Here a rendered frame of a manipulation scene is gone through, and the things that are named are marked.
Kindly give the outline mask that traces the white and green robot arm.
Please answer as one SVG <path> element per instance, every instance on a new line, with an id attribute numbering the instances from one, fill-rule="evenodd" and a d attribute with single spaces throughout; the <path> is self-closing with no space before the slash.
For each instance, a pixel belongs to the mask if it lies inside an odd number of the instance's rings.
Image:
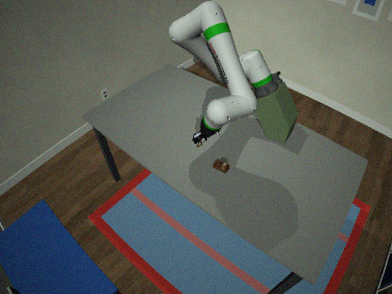
<path id="1" fill-rule="evenodd" d="M 168 33 L 172 42 L 195 56 L 222 84 L 228 86 L 230 96 L 214 99 L 207 106 L 200 123 L 206 134 L 219 136 L 223 125 L 253 114 L 258 107 L 257 98 L 272 94 L 283 82 L 279 78 L 280 71 L 271 76 L 259 50 L 248 51 L 238 57 L 228 22 L 216 2 L 203 2 L 174 21 Z"/>

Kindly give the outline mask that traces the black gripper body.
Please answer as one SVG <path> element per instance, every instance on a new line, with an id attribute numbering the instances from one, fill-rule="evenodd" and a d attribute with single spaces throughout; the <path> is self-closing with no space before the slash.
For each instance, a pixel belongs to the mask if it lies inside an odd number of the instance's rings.
<path id="1" fill-rule="evenodd" d="M 201 133 L 200 134 L 200 136 L 212 136 L 212 135 L 209 135 L 209 134 L 206 134 L 202 129 L 201 129 L 201 126 L 200 126 L 200 131 L 198 132 L 198 133 Z"/>

